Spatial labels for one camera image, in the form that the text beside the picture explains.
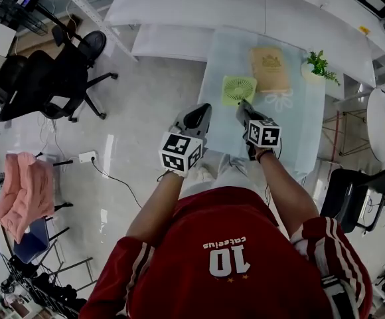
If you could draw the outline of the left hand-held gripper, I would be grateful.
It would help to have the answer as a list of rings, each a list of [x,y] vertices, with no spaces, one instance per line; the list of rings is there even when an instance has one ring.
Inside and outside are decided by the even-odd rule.
[[[205,153],[212,106],[202,103],[183,110],[163,134],[159,158],[166,171],[186,177]]]

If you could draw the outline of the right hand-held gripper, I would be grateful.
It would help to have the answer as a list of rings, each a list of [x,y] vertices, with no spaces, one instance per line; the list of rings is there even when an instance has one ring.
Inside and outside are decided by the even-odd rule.
[[[272,119],[255,111],[252,106],[239,106],[236,119],[243,127],[243,138],[248,157],[255,160],[256,149],[279,149],[281,147],[281,127]]]

